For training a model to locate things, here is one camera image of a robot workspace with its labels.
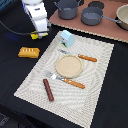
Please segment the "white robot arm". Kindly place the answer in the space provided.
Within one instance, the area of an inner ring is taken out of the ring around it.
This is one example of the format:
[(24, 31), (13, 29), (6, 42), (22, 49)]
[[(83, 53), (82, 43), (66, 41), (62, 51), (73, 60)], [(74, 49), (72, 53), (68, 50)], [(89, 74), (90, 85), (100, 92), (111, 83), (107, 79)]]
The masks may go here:
[(43, 0), (22, 0), (25, 12), (31, 19), (39, 38), (48, 34), (51, 23), (47, 19), (47, 11)]

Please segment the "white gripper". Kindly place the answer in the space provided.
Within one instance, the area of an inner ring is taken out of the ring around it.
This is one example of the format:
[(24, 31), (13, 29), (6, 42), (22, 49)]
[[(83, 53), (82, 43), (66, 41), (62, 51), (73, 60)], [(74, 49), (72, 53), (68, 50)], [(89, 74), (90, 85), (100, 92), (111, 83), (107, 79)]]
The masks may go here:
[(47, 19), (36, 20), (33, 24), (39, 37), (47, 35), (51, 29), (51, 24)]

